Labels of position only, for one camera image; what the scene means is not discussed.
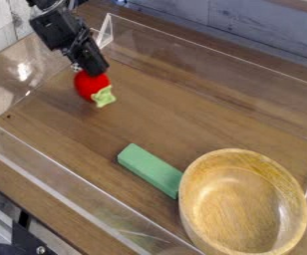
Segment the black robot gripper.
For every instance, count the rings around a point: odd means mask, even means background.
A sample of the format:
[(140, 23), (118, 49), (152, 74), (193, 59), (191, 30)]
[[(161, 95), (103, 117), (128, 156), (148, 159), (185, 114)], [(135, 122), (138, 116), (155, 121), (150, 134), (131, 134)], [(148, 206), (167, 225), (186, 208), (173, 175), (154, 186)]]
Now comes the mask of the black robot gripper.
[(70, 59), (72, 72), (83, 69), (91, 77), (106, 72), (110, 65), (91, 37), (91, 31), (64, 5), (32, 16), (29, 25), (47, 48), (59, 51)]

